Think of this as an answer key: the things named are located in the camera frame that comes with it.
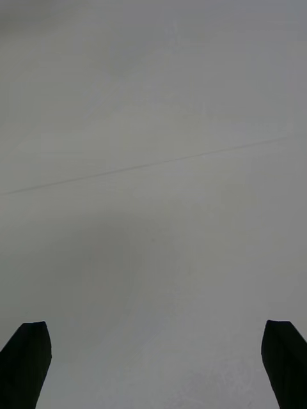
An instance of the white surface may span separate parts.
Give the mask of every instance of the white surface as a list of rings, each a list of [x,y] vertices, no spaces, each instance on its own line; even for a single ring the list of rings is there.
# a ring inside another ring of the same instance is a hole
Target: white surface
[[[307,336],[306,12],[254,3],[10,10],[0,343],[46,320],[38,409],[278,407],[265,322]]]

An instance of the dark object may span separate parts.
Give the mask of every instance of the dark object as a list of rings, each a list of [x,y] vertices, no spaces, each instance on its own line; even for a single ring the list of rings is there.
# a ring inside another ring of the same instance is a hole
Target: dark object
[[[288,321],[268,321],[262,361],[281,409],[307,408],[307,343]]]
[[[50,363],[46,322],[22,324],[0,352],[0,408],[34,409]]]

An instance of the thin dark line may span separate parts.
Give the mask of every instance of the thin dark line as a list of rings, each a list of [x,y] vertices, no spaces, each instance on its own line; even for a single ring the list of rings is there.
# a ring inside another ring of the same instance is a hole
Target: thin dark line
[[[46,183],[45,185],[25,187],[25,188],[22,188],[22,189],[11,190],[9,192],[2,192],[2,193],[0,193],[0,195],[4,196],[4,195],[9,195],[9,194],[14,194],[14,193],[29,192],[30,190],[42,189],[44,187],[47,188],[47,187],[51,187],[51,186],[63,185],[64,183],[71,183],[71,182],[75,182],[75,181],[93,179],[93,178],[98,178],[99,176],[107,176],[109,174],[116,174],[116,173],[121,173],[121,172],[126,172],[126,171],[134,171],[134,170],[137,170],[137,169],[143,169],[143,168],[150,167],[150,166],[158,166],[158,165],[168,164],[170,162],[178,162],[179,160],[193,159],[193,158],[197,158],[197,157],[202,157],[202,156],[204,157],[204,156],[214,155],[214,154],[223,153],[223,152],[231,152],[231,151],[234,151],[234,150],[252,148],[254,146],[259,146],[259,145],[273,144],[275,142],[279,142],[279,141],[282,141],[282,140],[285,140],[285,139],[290,139],[290,138],[291,137],[289,137],[289,136],[282,136],[282,137],[279,137],[279,138],[271,139],[270,141],[261,141],[261,142],[255,142],[255,143],[241,145],[241,146],[233,146],[231,148],[223,148],[223,149],[219,149],[219,150],[214,150],[214,151],[209,151],[209,152],[204,152],[204,153],[198,153],[197,155],[191,155],[191,156],[175,158],[175,159],[169,159],[169,160],[162,160],[160,162],[155,162],[155,163],[150,163],[150,164],[143,164],[143,165],[132,166],[132,167],[126,167],[126,168],[123,168],[123,169],[115,169],[114,171],[106,171],[106,172],[101,172],[101,173],[97,173],[97,174],[91,174],[91,175],[88,175],[88,176],[82,176],[80,178],[55,181],[55,182],[52,182],[52,183]]]

